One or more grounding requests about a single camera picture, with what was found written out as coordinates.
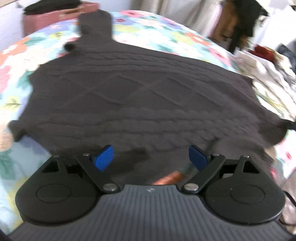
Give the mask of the dark brown knit sweater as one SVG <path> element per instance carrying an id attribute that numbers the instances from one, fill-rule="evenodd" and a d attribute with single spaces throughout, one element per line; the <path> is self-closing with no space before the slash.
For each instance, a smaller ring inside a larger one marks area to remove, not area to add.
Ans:
<path id="1" fill-rule="evenodd" d="M 229 159 L 248 155 L 270 171 L 265 150 L 292 122 L 259 103 L 251 79 L 116 42 L 102 10 L 81 15 L 79 26 L 68 54 L 30 75 L 27 106 L 9 123 L 16 141 L 27 135 L 68 157 L 112 145 L 106 172 L 119 184 L 150 184 L 183 168 L 190 145 Z"/>

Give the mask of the white comforter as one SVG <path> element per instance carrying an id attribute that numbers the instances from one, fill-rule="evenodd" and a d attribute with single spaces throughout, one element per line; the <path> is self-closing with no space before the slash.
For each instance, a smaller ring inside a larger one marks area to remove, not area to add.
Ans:
<path id="1" fill-rule="evenodd" d="M 295 92 L 273 63 L 247 51 L 236 51 L 238 71 L 252 79 L 259 102 L 281 118 L 295 120 Z"/>

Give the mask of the red garment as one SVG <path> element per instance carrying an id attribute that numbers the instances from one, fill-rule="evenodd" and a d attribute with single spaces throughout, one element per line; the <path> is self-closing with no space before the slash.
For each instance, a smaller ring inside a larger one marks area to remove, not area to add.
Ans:
<path id="1" fill-rule="evenodd" d="M 248 52 L 257 56 L 257 57 L 265 59 L 271 63 L 274 63 L 274 61 L 275 61 L 274 51 L 272 51 L 266 47 L 256 45 L 253 50 L 249 50 Z"/>

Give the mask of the brown hanging garment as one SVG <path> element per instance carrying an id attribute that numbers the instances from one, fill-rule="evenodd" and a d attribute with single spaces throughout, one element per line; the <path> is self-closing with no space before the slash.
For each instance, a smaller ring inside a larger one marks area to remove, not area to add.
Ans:
<path id="1" fill-rule="evenodd" d="M 229 38 L 231 42 L 228 51 L 231 53 L 234 53 L 237 47 L 242 49 L 248 38 L 243 26 L 243 2 L 224 1 L 218 23 L 210 36 L 210 39 L 215 43 Z"/>

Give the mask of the grey knit garment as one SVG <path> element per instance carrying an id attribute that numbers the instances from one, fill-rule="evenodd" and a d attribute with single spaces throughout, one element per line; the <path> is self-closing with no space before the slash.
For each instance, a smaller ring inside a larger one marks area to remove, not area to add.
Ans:
<path id="1" fill-rule="evenodd" d="M 295 53 L 293 53 L 286 45 L 280 44 L 276 51 L 288 58 L 291 63 L 291 69 L 295 73 Z"/>

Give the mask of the floral quilted bedspread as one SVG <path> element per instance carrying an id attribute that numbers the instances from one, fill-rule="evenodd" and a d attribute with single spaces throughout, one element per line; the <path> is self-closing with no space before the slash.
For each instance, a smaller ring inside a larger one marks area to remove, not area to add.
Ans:
<path id="1" fill-rule="evenodd" d="M 241 73 L 240 60 L 197 32 L 146 11 L 114 11 L 113 38 L 121 43 L 194 57 Z M 12 232 L 22 219 L 15 205 L 20 186 L 49 157 L 31 138 L 14 142 L 8 123 L 16 120 L 32 92 L 29 75 L 65 54 L 64 45 L 80 36 L 76 19 L 57 22 L 1 51 L 1 230 Z"/>

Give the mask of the pink ribbed suitcase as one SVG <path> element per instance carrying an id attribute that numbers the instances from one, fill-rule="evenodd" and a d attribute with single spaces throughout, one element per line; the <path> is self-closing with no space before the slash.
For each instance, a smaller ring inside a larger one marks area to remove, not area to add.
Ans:
<path id="1" fill-rule="evenodd" d="M 25 37 L 59 21 L 71 20 L 79 17 L 81 14 L 90 13 L 98 9 L 100 9 L 99 3 L 83 1 L 74 9 L 63 9 L 37 15 L 23 15 L 23 36 Z"/>

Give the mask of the black hanging garment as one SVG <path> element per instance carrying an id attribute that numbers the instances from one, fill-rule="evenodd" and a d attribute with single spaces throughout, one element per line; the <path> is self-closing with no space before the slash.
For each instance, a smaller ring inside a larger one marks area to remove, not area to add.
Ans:
<path id="1" fill-rule="evenodd" d="M 234 27 L 231 43 L 228 47 L 230 53 L 236 48 L 243 49 L 248 38 L 253 36 L 253 29 L 260 16 L 268 16 L 268 12 L 255 0 L 233 1 L 238 21 Z"/>

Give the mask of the black folded garment on suitcase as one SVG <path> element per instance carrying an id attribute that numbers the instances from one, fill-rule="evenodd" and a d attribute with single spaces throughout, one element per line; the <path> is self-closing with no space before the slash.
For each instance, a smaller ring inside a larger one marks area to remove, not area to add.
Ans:
<path id="1" fill-rule="evenodd" d="M 24 9 L 25 15 L 38 15 L 59 11 L 64 9 L 74 9 L 81 4 L 80 0 L 41 0 L 27 6 Z"/>

